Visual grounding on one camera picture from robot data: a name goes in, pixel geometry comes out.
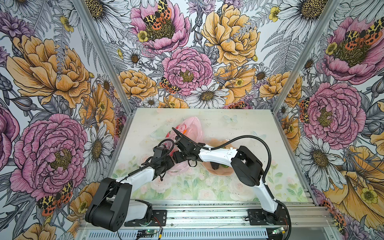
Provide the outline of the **pink plastic bag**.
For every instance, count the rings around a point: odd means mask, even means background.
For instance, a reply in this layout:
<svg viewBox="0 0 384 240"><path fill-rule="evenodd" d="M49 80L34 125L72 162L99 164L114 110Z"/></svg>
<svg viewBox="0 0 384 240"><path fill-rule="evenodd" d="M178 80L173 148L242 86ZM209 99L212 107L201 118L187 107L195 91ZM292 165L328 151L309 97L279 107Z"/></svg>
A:
<svg viewBox="0 0 384 240"><path fill-rule="evenodd" d="M199 152L204 145L204 138L202 124L197 117L187 118L173 127L166 134L166 139L171 139L175 143L170 153L175 165L167 171L169 175L183 174L201 161Z"/></svg>

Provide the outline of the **pink flower-shaped bowl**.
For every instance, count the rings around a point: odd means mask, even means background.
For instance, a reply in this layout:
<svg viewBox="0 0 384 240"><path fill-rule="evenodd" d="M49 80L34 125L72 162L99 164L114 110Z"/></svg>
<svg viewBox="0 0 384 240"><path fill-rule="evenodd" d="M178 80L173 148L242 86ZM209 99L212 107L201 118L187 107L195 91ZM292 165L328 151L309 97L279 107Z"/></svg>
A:
<svg viewBox="0 0 384 240"><path fill-rule="evenodd" d="M212 147L218 147L227 141L229 140L211 138L208 139L207 144ZM202 162L202 165L206 168L206 170L208 170L209 173L217 176L230 176L235 172L232 167L223 168L221 165L218 170L213 170L211 167L211 162Z"/></svg>

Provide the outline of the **dark fake avocado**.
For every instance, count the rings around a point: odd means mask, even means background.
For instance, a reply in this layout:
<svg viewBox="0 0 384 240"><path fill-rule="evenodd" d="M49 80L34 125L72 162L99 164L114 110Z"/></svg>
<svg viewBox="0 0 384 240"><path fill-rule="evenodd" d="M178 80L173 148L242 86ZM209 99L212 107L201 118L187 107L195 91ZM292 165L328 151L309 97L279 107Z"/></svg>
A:
<svg viewBox="0 0 384 240"><path fill-rule="evenodd" d="M220 164L211 162L211 167L212 167L213 170L218 170L219 167L220 167Z"/></svg>

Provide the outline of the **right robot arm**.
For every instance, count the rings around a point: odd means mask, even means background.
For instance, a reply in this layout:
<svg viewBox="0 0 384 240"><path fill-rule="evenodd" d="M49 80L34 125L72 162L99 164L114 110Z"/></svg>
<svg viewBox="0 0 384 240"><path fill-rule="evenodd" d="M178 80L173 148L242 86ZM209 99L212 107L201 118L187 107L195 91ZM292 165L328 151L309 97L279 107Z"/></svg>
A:
<svg viewBox="0 0 384 240"><path fill-rule="evenodd" d="M225 148L241 139L254 139L265 147L268 157L265 168L263 168L263 163L247 147ZM267 143L261 138L243 135L218 147L212 147L203 143L196 143L184 134L177 133L176 146L179 149L173 154L176 163L194 161L231 167L241 183L254 189L262 208L261 212L257 214L260 221L266 225L276 225L280 220L285 224L290 222L287 208L274 197L266 183L266 176L272 164L272 154Z"/></svg>

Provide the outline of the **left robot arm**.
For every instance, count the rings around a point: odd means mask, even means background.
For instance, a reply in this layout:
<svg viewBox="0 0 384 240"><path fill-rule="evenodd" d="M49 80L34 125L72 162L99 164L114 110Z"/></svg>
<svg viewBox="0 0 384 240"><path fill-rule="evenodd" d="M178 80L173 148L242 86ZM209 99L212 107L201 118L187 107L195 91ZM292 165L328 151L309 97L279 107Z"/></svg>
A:
<svg viewBox="0 0 384 240"><path fill-rule="evenodd" d="M117 232L125 223L149 224L153 221L152 204L132 200L131 195L147 183L164 174L174 166L170 150L164 146L153 149L154 155L144 165L119 179L105 178L86 211L85 220L95 227Z"/></svg>

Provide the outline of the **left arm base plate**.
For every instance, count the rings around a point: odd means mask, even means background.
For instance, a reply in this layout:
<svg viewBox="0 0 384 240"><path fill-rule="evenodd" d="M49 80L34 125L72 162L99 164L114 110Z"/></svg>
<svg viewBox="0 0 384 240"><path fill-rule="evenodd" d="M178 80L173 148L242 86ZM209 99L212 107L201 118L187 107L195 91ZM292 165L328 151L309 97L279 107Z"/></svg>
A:
<svg viewBox="0 0 384 240"><path fill-rule="evenodd" d="M165 227L167 223L167 210L152 210L150 217L140 220L124 222L125 227Z"/></svg>

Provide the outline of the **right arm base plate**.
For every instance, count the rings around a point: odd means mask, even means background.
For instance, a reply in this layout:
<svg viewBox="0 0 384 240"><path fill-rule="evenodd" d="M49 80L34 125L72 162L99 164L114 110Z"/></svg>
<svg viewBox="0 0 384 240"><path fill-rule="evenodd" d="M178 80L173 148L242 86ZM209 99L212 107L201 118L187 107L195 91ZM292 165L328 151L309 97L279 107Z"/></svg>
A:
<svg viewBox="0 0 384 240"><path fill-rule="evenodd" d="M251 226L288 226L290 218L285 209L277 209L274 213L263 209L248 209L245 221L250 222Z"/></svg>

